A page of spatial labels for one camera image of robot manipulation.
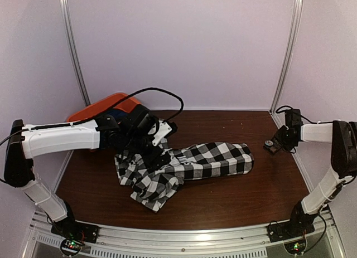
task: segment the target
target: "black and white checkered shirt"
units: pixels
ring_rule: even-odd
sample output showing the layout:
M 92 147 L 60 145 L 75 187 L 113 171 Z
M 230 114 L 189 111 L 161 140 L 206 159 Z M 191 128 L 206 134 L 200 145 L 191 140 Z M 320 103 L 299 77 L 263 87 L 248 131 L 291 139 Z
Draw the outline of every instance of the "black and white checkered shirt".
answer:
M 160 147 L 171 156 L 169 164 L 159 170 L 147 168 L 139 154 L 115 156 L 120 184 L 131 186 L 131 197 L 157 212 L 184 183 L 207 177 L 248 173 L 254 158 L 246 144 L 207 143 L 184 149 L 169 149 L 163 139 Z

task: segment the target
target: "orange box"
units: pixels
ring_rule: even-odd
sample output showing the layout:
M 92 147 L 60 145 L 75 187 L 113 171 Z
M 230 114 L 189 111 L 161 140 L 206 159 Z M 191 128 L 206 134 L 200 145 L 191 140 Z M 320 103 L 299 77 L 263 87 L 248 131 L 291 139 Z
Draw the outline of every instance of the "orange box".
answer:
M 87 118 L 90 118 L 94 115 L 97 115 L 98 113 L 102 112 L 103 110 L 109 108 L 111 105 L 115 104 L 118 102 L 120 99 L 128 96 L 125 93 L 116 93 L 111 96 L 108 96 L 107 98 L 104 98 L 92 105 L 89 105 L 85 107 L 83 110 L 78 111 L 77 113 L 73 114 L 67 119 L 67 122 L 71 121 L 78 121 L 78 120 L 84 120 Z M 136 105 L 140 104 L 139 100 L 136 98 L 129 98 L 119 105 L 115 107 L 115 109 L 120 109 L 125 111 L 126 113 L 129 113 L 132 111 Z

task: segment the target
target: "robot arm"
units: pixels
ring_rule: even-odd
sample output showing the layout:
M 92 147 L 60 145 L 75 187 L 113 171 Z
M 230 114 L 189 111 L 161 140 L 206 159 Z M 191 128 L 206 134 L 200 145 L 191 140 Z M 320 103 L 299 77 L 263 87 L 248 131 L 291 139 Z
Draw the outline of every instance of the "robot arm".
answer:
M 7 147 L 4 179 L 20 188 L 53 220 L 52 231 L 66 238 L 95 242 L 97 226 L 75 221 L 68 203 L 64 202 L 33 172 L 33 158 L 42 154 L 73 149 L 114 148 L 140 154 L 144 162 L 159 168 L 165 162 L 159 142 L 177 130 L 175 123 L 161 121 L 142 105 L 137 105 L 118 123 L 111 115 L 90 121 L 51 125 L 13 123 Z
M 303 124 L 300 110 L 285 112 L 282 126 L 264 148 L 271 154 L 280 149 L 290 152 L 299 142 L 330 143 L 331 165 L 317 187 L 292 210 L 288 222 L 269 226 L 271 241 L 280 241 L 313 232 L 313 221 L 343 186 L 357 175 L 357 123 L 335 120 L 331 123 Z

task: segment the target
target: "white backdrop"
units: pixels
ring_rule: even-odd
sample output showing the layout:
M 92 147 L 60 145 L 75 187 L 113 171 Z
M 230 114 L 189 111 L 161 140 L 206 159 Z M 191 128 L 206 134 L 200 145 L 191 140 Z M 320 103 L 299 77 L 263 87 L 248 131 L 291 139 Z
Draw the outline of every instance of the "white backdrop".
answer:
M 83 108 L 67 46 L 59 0 L 0 0 L 0 138 L 12 122 L 64 121 Z M 6 144 L 0 148 L 0 177 Z M 66 153 L 35 158 L 50 187 Z M 0 257 L 20 257 L 35 206 L 19 189 L 0 183 Z
M 357 0 L 304 0 L 300 31 L 280 105 L 311 120 L 357 121 Z M 301 143 L 313 186 L 330 164 L 331 145 Z M 357 253 L 357 181 L 332 203 L 348 257 Z
M 143 87 L 186 109 L 267 110 L 294 0 L 69 0 L 91 102 Z M 138 97 L 151 109 L 175 99 Z

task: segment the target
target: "wooden table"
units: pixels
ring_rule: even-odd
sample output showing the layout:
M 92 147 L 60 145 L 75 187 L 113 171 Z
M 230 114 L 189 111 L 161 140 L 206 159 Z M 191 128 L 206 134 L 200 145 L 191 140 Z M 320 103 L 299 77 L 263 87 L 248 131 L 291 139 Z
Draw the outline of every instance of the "wooden table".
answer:
M 165 118 L 171 111 L 157 111 Z M 289 153 L 271 156 L 263 150 L 277 128 L 263 111 L 184 111 L 174 120 L 178 132 L 169 146 L 184 148 L 207 142 L 246 143 L 255 164 L 240 176 L 186 181 L 154 213 L 130 198 L 120 186 L 115 152 L 77 150 L 57 194 L 68 201 L 79 221 L 102 225 L 163 230 L 229 228 L 289 219 L 293 206 L 308 194 Z

